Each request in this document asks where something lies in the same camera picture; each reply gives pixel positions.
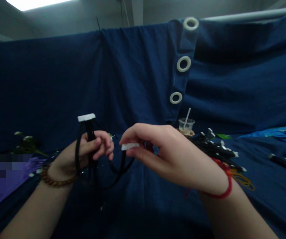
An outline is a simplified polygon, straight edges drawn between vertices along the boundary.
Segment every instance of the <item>red string bracelet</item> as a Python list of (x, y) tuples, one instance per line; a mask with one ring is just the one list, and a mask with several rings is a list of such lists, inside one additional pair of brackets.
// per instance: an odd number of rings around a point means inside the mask
[[(227, 163), (224, 163), (224, 162), (221, 162), (220, 160), (218, 159), (214, 159), (214, 158), (211, 158), (212, 160), (214, 160), (218, 166), (224, 170), (224, 172), (226, 173), (227, 177), (228, 177), (228, 188), (226, 190), (225, 193), (223, 193), (222, 195), (214, 195), (214, 194), (210, 194), (210, 193), (205, 193), (203, 192), (203, 194), (207, 195), (207, 196), (210, 196), (212, 198), (216, 198), (216, 199), (223, 199), (223, 198), (226, 198), (230, 195), (230, 193), (232, 192), (232, 173), (230, 172), (229, 170), (229, 165)], [(187, 189), (186, 193), (185, 193), (185, 200), (188, 199), (188, 194), (190, 192), (190, 188)]]

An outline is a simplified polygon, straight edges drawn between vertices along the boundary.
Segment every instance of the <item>curtain rod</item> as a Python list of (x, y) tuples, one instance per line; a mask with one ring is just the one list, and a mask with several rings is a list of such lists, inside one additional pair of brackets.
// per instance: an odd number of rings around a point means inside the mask
[(286, 15), (286, 8), (204, 18), (217, 22), (255, 22), (277, 19)]

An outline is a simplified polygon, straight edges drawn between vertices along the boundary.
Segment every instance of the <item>beaded bracelet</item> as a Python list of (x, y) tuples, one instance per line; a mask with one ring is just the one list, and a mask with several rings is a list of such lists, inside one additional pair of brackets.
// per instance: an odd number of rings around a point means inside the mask
[(59, 188), (59, 187), (63, 187), (63, 186), (66, 186), (68, 184), (71, 184), (73, 183), (76, 179), (77, 179), (77, 175), (75, 175), (72, 179), (69, 179), (69, 180), (66, 180), (66, 181), (55, 181), (53, 179), (51, 179), (49, 176), (48, 176), (48, 170), (49, 170), (50, 166), (49, 165), (46, 165), (44, 168), (43, 168), (43, 171), (41, 173), (42, 175), (42, 180), (52, 186), (52, 187), (56, 187), (56, 188)]
[(218, 159), (214, 159), (214, 158), (211, 158), (212, 160), (214, 160), (218, 166), (224, 170), (224, 172), (226, 173), (227, 177), (228, 177), (228, 188), (226, 190), (225, 193), (223, 193), (222, 195), (214, 195), (214, 194), (210, 194), (210, 193), (205, 193), (203, 192), (205, 195), (207, 196), (210, 196), (212, 198), (216, 198), (216, 199), (223, 199), (223, 198), (226, 198), (227, 196), (230, 195), (230, 193), (232, 192), (232, 173), (230, 172), (229, 170), (229, 165), (227, 163), (224, 163), (224, 162), (221, 162), (220, 160)]

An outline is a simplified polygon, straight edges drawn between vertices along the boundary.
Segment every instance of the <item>ceiling light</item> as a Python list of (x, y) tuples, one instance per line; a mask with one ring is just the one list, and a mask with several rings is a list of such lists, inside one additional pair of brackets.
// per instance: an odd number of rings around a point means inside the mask
[(18, 8), (20, 11), (27, 11), (68, 1), (75, 0), (7, 0), (8, 3)]

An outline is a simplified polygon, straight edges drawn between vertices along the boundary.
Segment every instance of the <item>red bracelet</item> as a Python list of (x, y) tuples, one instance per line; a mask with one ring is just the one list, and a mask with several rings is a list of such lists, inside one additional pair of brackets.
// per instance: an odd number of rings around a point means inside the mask
[(232, 174), (229, 170), (229, 165), (227, 163), (223, 163), (218, 159), (214, 159), (214, 158), (211, 158), (211, 159), (214, 160), (218, 164), (218, 166), (220, 166), (220, 168), (222, 170), (224, 170), (224, 172), (226, 173), (226, 175), (228, 177), (228, 188), (227, 188), (226, 192), (223, 193), (222, 195), (214, 195), (214, 194), (205, 193), (205, 192), (203, 192), (203, 193), (207, 196), (212, 197), (212, 198), (223, 199), (223, 198), (229, 196), (230, 193), (232, 192), (232, 177), (231, 177)]

